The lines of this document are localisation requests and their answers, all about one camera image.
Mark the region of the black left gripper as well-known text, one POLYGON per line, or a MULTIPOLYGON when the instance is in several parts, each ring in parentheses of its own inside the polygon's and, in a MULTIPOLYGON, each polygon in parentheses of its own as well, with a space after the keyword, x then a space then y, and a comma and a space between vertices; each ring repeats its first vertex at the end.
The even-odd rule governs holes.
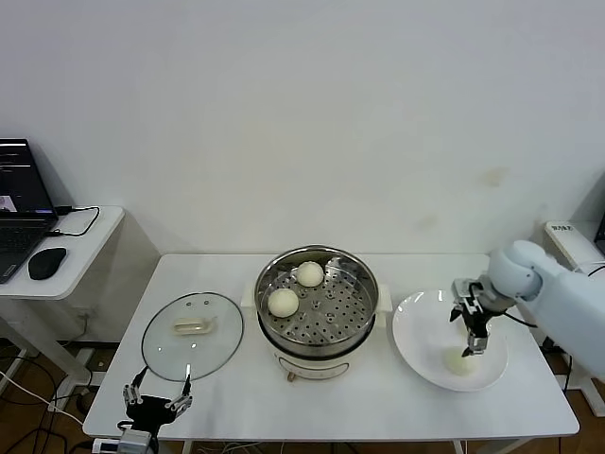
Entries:
POLYGON ((185 412, 193 402, 191 395, 191 364, 185 366, 186 377, 181 395, 176 398, 170 408, 165 405, 170 400, 163 397, 141 395, 140 385, 145 378, 148 367, 145 366, 130 383, 123 388, 123 397, 126 407, 126 415, 132 421, 131 429, 158 433, 164 425, 173 422, 173 412, 185 412))

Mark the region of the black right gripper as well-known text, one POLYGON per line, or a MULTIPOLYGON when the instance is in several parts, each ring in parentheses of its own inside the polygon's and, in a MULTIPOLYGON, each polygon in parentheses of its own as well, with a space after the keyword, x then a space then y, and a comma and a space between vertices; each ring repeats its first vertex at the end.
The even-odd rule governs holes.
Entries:
POLYGON ((450 312, 449 322, 453 323, 459 317, 462 318, 468 332, 467 346, 461 356, 467 358, 483 355, 488 344, 488 322, 493 317, 493 313, 484 309, 475 297, 459 295, 450 312))

